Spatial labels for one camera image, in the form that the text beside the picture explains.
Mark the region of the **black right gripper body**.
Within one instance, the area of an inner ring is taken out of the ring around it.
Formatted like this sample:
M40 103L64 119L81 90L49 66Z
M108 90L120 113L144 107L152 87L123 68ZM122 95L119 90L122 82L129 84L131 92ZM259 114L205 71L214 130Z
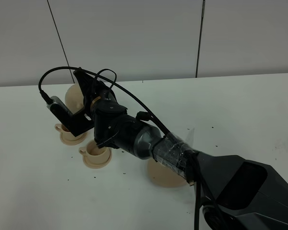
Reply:
M83 69L76 69L74 75L78 80L84 97L84 106L69 118L69 130L81 134L94 128L95 138L108 138L118 117L118 103L113 91L97 79L97 75L88 74Z

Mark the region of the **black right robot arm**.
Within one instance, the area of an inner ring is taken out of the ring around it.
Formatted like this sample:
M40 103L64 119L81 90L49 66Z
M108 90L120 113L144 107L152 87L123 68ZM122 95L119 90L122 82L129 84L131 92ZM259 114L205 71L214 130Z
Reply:
M238 155L211 156L171 133L148 109L118 104L100 73L74 68L99 148L153 159L196 184L195 212L214 230L288 230L288 183L270 165Z

